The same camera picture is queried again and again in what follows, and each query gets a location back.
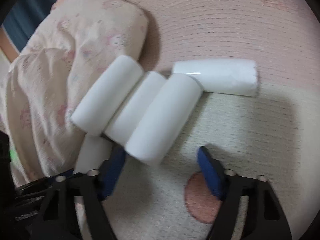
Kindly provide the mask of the white tube lower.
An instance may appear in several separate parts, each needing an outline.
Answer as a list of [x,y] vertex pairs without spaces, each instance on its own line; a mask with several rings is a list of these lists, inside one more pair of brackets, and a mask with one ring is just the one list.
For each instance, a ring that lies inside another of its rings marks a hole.
[[112,143],[105,138],[85,135],[73,173],[86,174],[97,170],[102,163],[109,159]]

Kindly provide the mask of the pink cartoon blanket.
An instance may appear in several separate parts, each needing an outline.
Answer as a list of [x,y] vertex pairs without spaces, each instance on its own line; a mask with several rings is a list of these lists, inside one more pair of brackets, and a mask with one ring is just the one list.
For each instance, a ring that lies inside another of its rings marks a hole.
[[205,239],[217,202],[199,173],[208,147],[225,167],[265,175],[299,239],[319,211],[319,22],[304,0],[125,0],[149,18],[140,57],[170,73],[183,60],[257,63],[256,97],[205,93],[161,165],[128,158],[105,202],[119,239]]

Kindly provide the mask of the white tube leftmost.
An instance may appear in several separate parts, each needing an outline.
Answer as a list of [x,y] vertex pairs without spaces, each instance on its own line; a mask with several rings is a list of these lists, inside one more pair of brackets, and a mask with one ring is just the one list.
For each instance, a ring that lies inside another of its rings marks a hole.
[[90,135],[101,135],[143,74],[132,57],[117,57],[80,101],[71,115],[72,123]]

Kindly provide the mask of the white tube middle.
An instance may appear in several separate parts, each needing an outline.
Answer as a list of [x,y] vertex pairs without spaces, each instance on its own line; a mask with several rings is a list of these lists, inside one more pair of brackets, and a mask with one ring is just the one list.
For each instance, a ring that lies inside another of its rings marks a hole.
[[108,123],[105,135],[124,146],[166,80],[158,72],[145,73]]

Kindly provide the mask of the white tube with open end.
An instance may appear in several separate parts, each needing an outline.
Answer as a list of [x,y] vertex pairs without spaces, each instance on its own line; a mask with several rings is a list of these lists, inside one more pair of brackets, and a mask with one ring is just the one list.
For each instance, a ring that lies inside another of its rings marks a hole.
[[205,59],[175,62],[173,73],[196,79],[205,92],[255,96],[258,91],[256,63],[247,59]]

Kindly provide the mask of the pink floral pillow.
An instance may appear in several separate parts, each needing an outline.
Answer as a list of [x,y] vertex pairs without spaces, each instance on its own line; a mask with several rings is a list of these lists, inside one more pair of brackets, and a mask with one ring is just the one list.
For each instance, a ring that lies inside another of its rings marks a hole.
[[148,23],[122,0],[66,0],[42,21],[1,77],[16,186],[74,166],[85,134],[71,114],[116,57],[139,58]]

